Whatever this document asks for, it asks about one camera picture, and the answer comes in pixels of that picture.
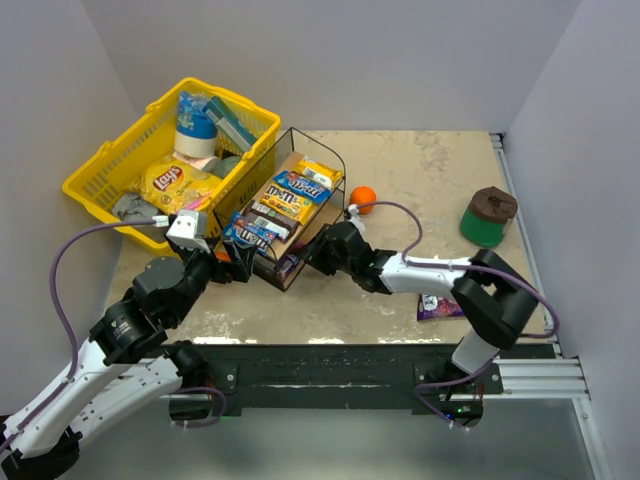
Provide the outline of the blue M&M's bag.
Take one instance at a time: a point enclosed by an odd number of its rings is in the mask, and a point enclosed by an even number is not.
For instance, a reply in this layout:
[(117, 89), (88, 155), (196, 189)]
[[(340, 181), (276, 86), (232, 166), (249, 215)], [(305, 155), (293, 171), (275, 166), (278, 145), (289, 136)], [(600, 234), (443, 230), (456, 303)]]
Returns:
[(274, 182), (314, 204), (322, 204), (331, 196), (331, 190), (327, 187), (292, 171), (280, 172), (274, 177)]
[(260, 227), (239, 212), (235, 212), (223, 234), (244, 245), (254, 245), (260, 253), (265, 253), (277, 234)]

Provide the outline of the purple Fox's candy bag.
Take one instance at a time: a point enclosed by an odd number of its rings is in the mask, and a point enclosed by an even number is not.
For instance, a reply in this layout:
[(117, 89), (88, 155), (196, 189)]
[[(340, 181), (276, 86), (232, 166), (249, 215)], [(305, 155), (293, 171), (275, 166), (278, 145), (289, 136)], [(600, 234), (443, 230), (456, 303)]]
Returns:
[(287, 253), (277, 261), (271, 260), (261, 254), (256, 255), (254, 257), (253, 273), (271, 284), (283, 285), (300, 263), (297, 254), (304, 246), (304, 242), (297, 241)]

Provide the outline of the brown chocolate bag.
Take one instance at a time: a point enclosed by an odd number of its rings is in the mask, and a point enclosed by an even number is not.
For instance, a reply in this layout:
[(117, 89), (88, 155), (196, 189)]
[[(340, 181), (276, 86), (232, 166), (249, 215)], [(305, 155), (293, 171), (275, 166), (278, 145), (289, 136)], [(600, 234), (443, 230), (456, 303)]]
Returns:
[(251, 223), (274, 232), (282, 242), (287, 242), (299, 227), (297, 221), (255, 200), (249, 201), (243, 215)]

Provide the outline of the yellow M&M's bag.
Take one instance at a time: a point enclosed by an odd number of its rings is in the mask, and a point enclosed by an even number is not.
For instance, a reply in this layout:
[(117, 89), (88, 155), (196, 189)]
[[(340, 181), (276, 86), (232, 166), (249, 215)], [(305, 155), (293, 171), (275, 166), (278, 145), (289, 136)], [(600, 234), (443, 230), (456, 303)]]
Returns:
[(270, 184), (261, 195), (260, 202), (282, 215), (305, 225), (317, 207), (309, 199), (291, 192), (276, 183)]

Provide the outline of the small yellow snack bar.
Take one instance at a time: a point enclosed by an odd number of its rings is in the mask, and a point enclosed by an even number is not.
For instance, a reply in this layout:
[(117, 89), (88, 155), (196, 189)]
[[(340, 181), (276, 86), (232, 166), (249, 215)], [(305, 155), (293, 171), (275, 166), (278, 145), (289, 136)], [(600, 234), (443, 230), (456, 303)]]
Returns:
[(316, 162), (308, 156), (302, 157), (295, 166), (294, 171), (327, 189), (333, 189), (344, 177), (344, 173), (341, 170)]

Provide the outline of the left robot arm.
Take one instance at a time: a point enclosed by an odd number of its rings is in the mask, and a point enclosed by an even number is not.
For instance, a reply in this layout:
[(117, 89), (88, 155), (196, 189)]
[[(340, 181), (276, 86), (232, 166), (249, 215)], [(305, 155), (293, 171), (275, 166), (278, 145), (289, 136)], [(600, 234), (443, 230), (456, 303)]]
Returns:
[(210, 283), (248, 281), (256, 247), (230, 238), (223, 246), (225, 260), (192, 250), (146, 265), (90, 330), (72, 371), (7, 417), (1, 429), (7, 478), (59, 478), (92, 440), (167, 394), (206, 393), (225, 412), (227, 399), (195, 346), (166, 342), (168, 330), (182, 323)]

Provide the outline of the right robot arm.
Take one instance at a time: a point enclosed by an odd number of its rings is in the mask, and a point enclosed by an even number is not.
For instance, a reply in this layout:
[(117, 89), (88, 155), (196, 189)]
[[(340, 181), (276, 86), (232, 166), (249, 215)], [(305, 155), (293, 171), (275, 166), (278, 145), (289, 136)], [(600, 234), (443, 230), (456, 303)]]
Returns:
[(372, 248), (348, 221), (324, 226), (297, 256), (326, 276), (349, 275), (369, 293), (427, 294), (457, 303), (470, 331), (451, 358), (432, 371), (431, 382), (468, 380), (480, 372), (511, 349), (541, 303), (539, 293), (491, 250), (471, 258), (418, 259)]

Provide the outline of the orange near shelf back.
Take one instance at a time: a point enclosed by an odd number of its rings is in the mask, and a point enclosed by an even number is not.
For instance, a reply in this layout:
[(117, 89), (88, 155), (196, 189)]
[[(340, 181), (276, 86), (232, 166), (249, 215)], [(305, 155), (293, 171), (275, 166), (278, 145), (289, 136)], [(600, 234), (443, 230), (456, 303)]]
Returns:
[(368, 186), (358, 186), (352, 190), (349, 203), (351, 205), (358, 205), (359, 213), (361, 215), (367, 215), (373, 210), (376, 201), (377, 195), (372, 188)]

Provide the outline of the pink package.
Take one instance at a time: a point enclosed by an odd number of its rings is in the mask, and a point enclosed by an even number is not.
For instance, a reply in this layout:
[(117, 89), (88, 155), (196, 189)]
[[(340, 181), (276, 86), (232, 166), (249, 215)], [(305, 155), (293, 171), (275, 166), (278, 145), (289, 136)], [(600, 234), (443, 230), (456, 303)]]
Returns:
[(210, 202), (211, 202), (210, 196), (201, 196), (189, 203), (184, 204), (181, 207), (181, 209), (189, 210), (189, 211), (202, 211), (204, 208), (206, 208), (209, 205)]

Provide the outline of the green round ball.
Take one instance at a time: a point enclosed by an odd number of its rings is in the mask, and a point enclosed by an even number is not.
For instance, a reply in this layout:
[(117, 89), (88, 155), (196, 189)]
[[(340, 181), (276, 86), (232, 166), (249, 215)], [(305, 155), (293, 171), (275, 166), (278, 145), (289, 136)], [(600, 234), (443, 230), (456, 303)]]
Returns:
[(217, 165), (215, 175), (221, 179), (226, 178), (240, 163), (241, 160), (242, 158), (240, 156), (225, 157)]

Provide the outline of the yellow Lay's chips bag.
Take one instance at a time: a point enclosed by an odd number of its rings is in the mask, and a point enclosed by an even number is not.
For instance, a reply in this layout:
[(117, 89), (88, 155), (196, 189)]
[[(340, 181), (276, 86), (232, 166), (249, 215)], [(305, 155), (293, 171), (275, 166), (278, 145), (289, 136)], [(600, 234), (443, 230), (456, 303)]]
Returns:
[(198, 197), (211, 197), (220, 183), (215, 175), (165, 156), (138, 174), (128, 188), (162, 212), (174, 214)]

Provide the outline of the pink tissue roll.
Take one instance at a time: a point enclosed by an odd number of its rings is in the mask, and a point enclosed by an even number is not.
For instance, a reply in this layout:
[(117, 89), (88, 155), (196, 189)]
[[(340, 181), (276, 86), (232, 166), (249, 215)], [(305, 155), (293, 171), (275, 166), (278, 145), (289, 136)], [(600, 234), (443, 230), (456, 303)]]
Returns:
[(199, 171), (210, 173), (210, 174), (214, 172), (214, 170), (216, 169), (216, 167), (219, 165), (221, 161), (221, 159), (216, 155), (199, 158), (199, 157), (191, 157), (188, 155), (184, 155), (177, 151), (173, 153), (173, 157), (191, 166), (192, 168), (195, 168)]

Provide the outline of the grey crumpled cloth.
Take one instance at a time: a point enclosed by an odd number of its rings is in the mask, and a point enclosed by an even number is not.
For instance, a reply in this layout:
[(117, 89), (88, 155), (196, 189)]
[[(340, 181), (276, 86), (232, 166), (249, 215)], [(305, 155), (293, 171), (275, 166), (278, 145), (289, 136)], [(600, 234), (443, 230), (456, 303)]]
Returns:
[(125, 193), (111, 208), (111, 213), (124, 226), (153, 226), (160, 211), (139, 194)]

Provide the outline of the teal box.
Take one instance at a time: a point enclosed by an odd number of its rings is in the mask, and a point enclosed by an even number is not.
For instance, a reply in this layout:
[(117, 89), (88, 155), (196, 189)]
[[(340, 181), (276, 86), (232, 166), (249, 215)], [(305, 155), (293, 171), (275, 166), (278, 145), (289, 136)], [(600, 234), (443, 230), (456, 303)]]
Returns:
[(211, 97), (202, 108), (202, 112), (243, 153), (250, 151), (257, 141), (256, 137), (220, 97)]

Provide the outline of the green cup brown lid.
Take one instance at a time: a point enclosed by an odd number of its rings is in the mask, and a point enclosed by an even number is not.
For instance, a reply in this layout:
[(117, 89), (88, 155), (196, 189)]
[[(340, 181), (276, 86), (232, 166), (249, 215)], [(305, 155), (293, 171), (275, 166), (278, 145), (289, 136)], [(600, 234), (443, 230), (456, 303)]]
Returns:
[(504, 239), (518, 212), (517, 200), (495, 187), (474, 193), (465, 209), (459, 231), (462, 236), (483, 248), (495, 248)]

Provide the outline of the yellow plastic basket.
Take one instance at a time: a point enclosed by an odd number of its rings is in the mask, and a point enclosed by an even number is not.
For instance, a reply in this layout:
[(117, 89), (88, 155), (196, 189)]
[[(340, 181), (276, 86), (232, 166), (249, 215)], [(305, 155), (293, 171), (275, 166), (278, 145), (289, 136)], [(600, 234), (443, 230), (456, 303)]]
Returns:
[(225, 134), (218, 135), (217, 146), (241, 157), (241, 161), (218, 185), (208, 213), (209, 236), (218, 236), (233, 212), (243, 207), (274, 173), (275, 155), (269, 152), (280, 131), (280, 117), (252, 100), (195, 77), (186, 77), (158, 100), (146, 107), (145, 114), (116, 140), (104, 143), (98, 151), (62, 184), (62, 191), (80, 203), (103, 223), (115, 222), (111, 214), (116, 201), (130, 183), (153, 162), (173, 150), (179, 93), (189, 91), (220, 97), (240, 122), (256, 137), (243, 153)]

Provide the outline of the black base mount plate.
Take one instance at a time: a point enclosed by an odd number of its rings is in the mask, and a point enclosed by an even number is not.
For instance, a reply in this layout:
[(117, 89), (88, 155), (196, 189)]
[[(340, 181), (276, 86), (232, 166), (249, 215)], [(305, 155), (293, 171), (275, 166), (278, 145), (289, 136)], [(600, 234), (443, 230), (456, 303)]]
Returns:
[(320, 344), (199, 345), (207, 361), (207, 383), (224, 394), (177, 394), (170, 398), (175, 420), (207, 413), (239, 416), (247, 409), (411, 410), (427, 413), (428, 399), (451, 412), (464, 402), (500, 394), (497, 365), (476, 379), (448, 388), (425, 389), (441, 378), (451, 345)]

